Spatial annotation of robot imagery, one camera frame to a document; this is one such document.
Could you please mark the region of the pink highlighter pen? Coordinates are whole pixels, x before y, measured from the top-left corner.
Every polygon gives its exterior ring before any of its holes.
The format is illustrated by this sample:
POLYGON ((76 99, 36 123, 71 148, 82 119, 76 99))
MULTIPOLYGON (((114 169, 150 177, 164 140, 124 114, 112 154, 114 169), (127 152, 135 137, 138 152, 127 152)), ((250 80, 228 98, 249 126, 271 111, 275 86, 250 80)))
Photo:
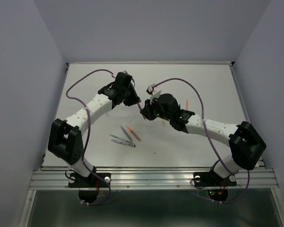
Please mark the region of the pink highlighter pen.
POLYGON ((140 103, 137 103, 137 105, 138 105, 138 108, 139 108, 139 113, 141 112, 141 110, 142 110, 142 107, 141 107, 141 105, 140 105, 140 103))

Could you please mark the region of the orange red highlighter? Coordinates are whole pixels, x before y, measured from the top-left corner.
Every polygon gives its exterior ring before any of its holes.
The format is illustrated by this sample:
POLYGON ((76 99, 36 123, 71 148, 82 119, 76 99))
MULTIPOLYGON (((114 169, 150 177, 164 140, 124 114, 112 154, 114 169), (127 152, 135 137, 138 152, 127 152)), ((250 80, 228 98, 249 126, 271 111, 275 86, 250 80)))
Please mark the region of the orange red highlighter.
POLYGON ((141 141, 141 138, 132 130, 132 128, 130 128, 129 126, 127 126, 127 129, 130 131, 130 133, 131 133, 138 141, 141 141))

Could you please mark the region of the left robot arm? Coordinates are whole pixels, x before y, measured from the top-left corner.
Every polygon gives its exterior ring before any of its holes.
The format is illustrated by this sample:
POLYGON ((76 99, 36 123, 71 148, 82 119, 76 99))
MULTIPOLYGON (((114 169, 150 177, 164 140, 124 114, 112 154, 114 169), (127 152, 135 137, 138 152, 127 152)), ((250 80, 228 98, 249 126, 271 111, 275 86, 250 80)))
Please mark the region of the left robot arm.
POLYGON ((134 89, 131 75, 119 72, 114 79, 102 87, 88 104, 69 96, 68 89, 67 98, 80 102, 83 107, 65 120, 57 118, 51 125, 48 151, 79 174, 79 180, 85 186, 92 186, 95 183, 96 173, 94 166, 84 158, 89 139, 86 139, 84 145, 83 134, 87 132, 89 136, 91 125, 117 105, 123 103, 125 106, 132 106, 141 101, 134 89))

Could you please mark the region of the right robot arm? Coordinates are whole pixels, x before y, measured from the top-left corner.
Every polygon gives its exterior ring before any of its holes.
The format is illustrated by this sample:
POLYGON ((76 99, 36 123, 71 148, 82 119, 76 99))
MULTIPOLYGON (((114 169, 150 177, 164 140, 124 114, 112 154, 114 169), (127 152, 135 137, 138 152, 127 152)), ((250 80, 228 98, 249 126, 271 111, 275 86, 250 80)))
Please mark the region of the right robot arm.
POLYGON ((208 173, 213 184, 220 184, 241 169, 253 170, 266 149, 266 143, 251 123, 226 124, 202 119, 196 113, 182 109, 171 94, 147 99, 140 113, 149 121, 161 118, 177 131, 204 136, 210 143, 217 141, 229 147, 230 155, 218 156, 218 162, 208 173))

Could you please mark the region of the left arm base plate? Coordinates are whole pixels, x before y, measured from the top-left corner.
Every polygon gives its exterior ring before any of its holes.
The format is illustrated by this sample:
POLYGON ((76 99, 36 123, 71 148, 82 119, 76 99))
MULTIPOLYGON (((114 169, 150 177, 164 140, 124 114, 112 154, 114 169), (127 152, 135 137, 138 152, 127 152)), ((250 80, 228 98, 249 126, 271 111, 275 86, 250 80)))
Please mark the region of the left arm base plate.
POLYGON ((100 173, 99 177, 90 174, 83 177, 71 171, 64 172, 68 179, 68 188, 78 190, 78 198, 81 204, 96 206, 106 202, 110 196, 110 173, 100 173))

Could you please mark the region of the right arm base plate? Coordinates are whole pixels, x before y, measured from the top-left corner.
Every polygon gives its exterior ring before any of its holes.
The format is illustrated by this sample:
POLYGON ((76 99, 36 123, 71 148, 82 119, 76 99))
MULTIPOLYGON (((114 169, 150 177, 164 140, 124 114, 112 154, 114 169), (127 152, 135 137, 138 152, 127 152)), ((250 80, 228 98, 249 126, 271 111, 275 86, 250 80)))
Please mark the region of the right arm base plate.
POLYGON ((213 171, 194 172, 191 184, 197 189, 207 189, 210 199, 218 202, 226 202, 228 198, 228 187, 237 185, 233 175, 226 178, 219 177, 213 171))

